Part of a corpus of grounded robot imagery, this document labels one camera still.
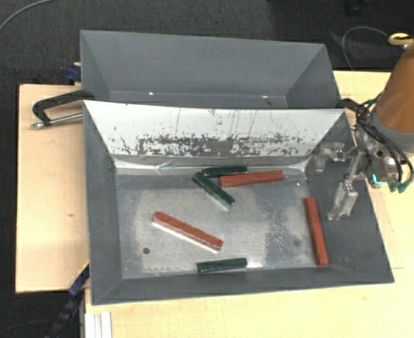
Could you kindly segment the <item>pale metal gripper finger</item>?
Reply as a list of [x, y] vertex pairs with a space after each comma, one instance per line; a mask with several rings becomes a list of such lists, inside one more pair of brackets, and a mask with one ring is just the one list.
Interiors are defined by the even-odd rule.
[[326, 162], [345, 162], [351, 157], [351, 150], [344, 150], [342, 142], [321, 142], [319, 150], [313, 155], [313, 163], [317, 172], [323, 172]]
[[334, 195], [332, 208], [327, 213], [327, 219], [339, 220], [342, 216], [349, 217], [357, 198], [358, 192], [351, 182], [340, 182]]

